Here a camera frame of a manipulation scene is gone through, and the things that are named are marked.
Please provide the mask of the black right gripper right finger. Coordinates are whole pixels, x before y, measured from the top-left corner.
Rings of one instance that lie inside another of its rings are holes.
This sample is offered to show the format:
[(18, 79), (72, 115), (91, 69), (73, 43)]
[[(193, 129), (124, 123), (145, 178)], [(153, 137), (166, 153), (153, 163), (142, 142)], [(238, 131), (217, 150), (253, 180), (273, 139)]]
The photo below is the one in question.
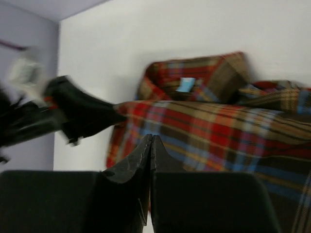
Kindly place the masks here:
[(278, 233), (268, 193), (245, 172), (189, 172), (166, 151), (151, 148), (151, 218), (157, 233)]

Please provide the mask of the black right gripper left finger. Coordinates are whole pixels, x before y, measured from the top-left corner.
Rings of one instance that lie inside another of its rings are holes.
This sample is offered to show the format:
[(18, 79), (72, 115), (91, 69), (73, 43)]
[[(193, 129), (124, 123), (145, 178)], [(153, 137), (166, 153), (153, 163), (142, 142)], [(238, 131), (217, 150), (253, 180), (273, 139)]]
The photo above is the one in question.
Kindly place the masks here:
[(147, 224), (152, 136), (102, 172), (0, 175), (3, 233), (140, 233)]

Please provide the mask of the plaid long sleeve shirt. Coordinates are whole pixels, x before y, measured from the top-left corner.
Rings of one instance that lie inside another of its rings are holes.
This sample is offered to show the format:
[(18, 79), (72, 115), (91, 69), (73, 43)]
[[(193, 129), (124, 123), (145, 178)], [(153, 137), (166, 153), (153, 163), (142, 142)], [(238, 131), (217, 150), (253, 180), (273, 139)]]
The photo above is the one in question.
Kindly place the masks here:
[(311, 90), (251, 82), (242, 52), (146, 67), (134, 101), (116, 106), (106, 166), (157, 134), (189, 171), (258, 175), (285, 233), (311, 230)]

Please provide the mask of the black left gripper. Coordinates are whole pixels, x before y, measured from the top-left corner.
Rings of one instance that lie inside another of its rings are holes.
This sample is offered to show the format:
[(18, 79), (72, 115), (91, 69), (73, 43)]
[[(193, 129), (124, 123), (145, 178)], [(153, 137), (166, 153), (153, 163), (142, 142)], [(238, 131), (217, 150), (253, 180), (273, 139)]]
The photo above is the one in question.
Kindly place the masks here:
[(12, 104), (0, 91), (0, 147), (23, 143), (49, 133), (62, 131), (74, 146), (81, 138), (93, 136), (125, 121), (114, 105), (95, 98), (77, 86), (68, 76), (51, 79), (44, 91), (44, 103), (33, 101)]

